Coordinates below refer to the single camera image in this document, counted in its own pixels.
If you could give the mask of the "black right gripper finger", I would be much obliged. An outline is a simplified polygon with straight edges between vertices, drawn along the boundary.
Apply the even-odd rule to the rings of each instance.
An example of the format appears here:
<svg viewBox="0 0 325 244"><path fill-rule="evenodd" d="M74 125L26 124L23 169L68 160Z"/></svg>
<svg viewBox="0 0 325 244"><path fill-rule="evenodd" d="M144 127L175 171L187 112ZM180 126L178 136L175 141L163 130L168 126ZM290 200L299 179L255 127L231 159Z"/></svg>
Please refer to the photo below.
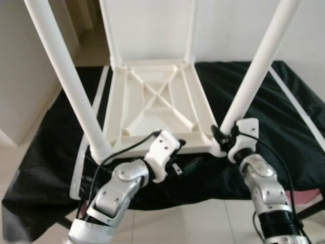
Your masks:
<svg viewBox="0 0 325 244"><path fill-rule="evenodd" d="M216 144L223 148L226 144L226 135L224 135L218 126L211 126L211 132L213 133L213 138Z"/></svg>

